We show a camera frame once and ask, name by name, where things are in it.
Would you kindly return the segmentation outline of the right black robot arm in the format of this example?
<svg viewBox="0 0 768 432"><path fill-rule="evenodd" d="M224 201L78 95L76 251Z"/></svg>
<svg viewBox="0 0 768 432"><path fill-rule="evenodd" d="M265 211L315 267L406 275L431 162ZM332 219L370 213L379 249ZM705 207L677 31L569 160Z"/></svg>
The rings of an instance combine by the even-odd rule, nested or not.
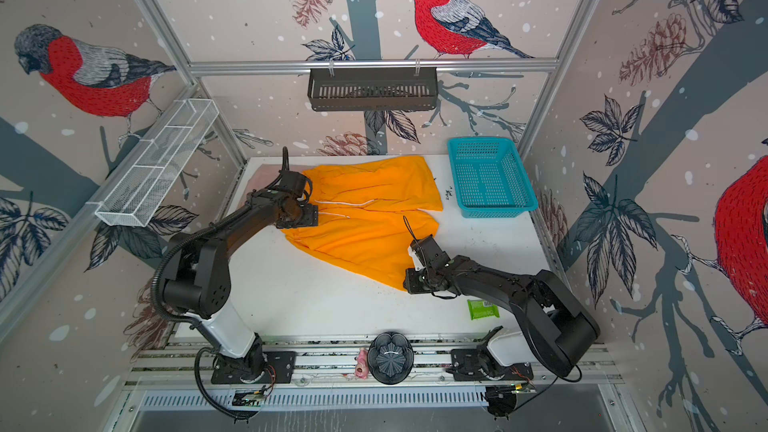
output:
<svg viewBox="0 0 768 432"><path fill-rule="evenodd" d="M567 380L600 336L595 319L551 271L513 274L457 255L451 258L433 236L411 242L414 266L403 286L411 295L429 294L442 300L474 297L510 312L515 330L498 326L476 349L476 363L491 380L512 367L537 362Z"/></svg>

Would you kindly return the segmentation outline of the pink shorts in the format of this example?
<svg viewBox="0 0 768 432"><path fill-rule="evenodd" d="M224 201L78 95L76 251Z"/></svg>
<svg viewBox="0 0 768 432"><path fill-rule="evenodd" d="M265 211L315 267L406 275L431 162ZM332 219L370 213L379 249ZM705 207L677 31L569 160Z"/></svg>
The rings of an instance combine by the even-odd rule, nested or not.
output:
<svg viewBox="0 0 768 432"><path fill-rule="evenodd" d="M279 175L279 165L261 165L255 170L249 179L246 190L250 192L252 190L261 190L266 188L269 184L275 180L278 180Z"/></svg>

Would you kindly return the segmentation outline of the orange shorts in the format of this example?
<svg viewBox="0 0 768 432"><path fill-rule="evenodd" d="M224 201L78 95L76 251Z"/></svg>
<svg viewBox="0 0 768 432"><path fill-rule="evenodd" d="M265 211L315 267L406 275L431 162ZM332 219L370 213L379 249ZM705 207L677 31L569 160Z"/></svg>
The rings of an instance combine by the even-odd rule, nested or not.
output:
<svg viewBox="0 0 768 432"><path fill-rule="evenodd" d="M415 237L435 235L432 216L443 204L433 173L420 156L352 165L321 165L304 172L318 225L285 229L297 249L321 261L403 290L413 266Z"/></svg>

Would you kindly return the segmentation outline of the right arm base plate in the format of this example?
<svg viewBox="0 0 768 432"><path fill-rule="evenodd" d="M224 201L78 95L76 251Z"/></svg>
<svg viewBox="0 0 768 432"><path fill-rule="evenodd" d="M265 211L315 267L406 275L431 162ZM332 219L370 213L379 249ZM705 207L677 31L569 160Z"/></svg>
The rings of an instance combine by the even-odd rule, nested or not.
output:
<svg viewBox="0 0 768 432"><path fill-rule="evenodd" d="M446 372L458 382L480 381L523 381L533 379L529 363L515 363L510 366L493 365L490 356L477 349L452 349Z"/></svg>

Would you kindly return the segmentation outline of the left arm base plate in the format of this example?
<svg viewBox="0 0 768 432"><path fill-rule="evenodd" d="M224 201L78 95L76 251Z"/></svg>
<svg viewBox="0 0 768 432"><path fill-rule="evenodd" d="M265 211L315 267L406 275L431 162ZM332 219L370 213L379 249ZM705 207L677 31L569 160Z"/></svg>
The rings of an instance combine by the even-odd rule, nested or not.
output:
<svg viewBox="0 0 768 432"><path fill-rule="evenodd" d="M295 352L262 352L245 358L216 354L211 382L216 385L288 384L292 380Z"/></svg>

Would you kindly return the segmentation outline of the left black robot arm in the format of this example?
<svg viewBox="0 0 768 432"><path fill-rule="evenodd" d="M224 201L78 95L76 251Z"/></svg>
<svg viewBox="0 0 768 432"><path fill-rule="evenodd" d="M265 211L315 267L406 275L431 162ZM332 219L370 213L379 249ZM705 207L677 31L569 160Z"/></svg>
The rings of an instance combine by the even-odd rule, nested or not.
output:
<svg viewBox="0 0 768 432"><path fill-rule="evenodd" d="M196 353L193 375L203 399L234 422L249 422L254 412L232 410L205 389L200 362L205 354L236 374L258 379L269 374L266 392L274 390L277 373L263 353L263 341L246 325L230 300L231 256L261 230L274 226L296 229L318 225L318 207L310 202L311 179L290 168L289 152L282 150L277 176L251 191L244 205L207 227L172 237L150 281L150 303L169 323L187 323L209 343Z"/></svg>

